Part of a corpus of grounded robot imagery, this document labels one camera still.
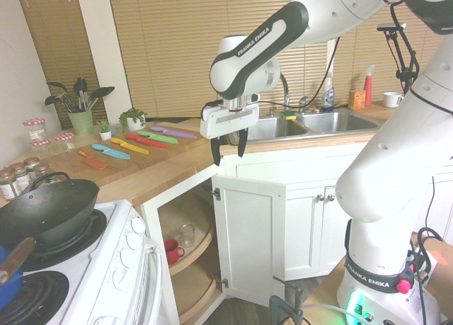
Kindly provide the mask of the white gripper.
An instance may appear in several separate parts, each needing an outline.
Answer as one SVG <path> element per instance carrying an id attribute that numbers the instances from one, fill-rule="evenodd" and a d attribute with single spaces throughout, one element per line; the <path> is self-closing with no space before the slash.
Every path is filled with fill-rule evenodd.
<path id="1" fill-rule="evenodd" d="M 202 109 L 200 134 L 210 140 L 212 157 L 216 166 L 220 165 L 222 155 L 222 137 L 239 131 L 238 156 L 242 157 L 248 139 L 248 127 L 258 122 L 259 105 L 257 103 L 246 106 L 241 112 L 232 113 L 221 106 L 207 106 Z"/>

